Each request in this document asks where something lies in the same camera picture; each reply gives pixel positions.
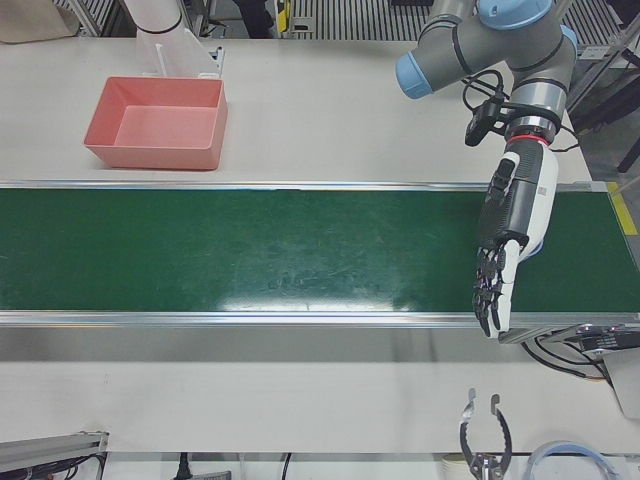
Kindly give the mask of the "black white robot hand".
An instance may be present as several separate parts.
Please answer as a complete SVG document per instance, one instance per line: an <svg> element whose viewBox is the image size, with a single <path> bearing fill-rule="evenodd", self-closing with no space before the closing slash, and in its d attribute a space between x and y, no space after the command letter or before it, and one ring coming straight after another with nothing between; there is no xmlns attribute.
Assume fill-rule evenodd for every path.
<svg viewBox="0 0 640 480"><path fill-rule="evenodd" d="M558 160L542 139L506 143L489 183L478 226L473 308L484 334L510 329L518 266L543 246L558 178Z"/></svg>

